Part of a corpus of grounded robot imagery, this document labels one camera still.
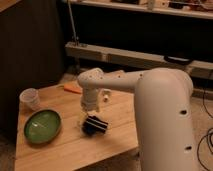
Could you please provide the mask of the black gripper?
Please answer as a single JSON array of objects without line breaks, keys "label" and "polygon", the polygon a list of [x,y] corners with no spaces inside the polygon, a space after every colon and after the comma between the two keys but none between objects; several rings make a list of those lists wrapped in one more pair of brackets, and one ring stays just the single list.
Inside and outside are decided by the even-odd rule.
[{"label": "black gripper", "polygon": [[88,116],[82,125],[82,131],[88,136],[93,136],[97,132],[105,133],[107,128],[108,123],[96,116]]}]

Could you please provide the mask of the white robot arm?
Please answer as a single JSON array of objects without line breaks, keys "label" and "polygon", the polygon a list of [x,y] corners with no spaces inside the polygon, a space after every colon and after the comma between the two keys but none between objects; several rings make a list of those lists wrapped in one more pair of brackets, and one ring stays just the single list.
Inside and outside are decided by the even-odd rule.
[{"label": "white robot arm", "polygon": [[199,171],[190,110],[193,83],[179,69],[155,68],[105,74],[94,68],[78,76],[85,111],[98,107],[99,88],[134,94],[142,171]]}]

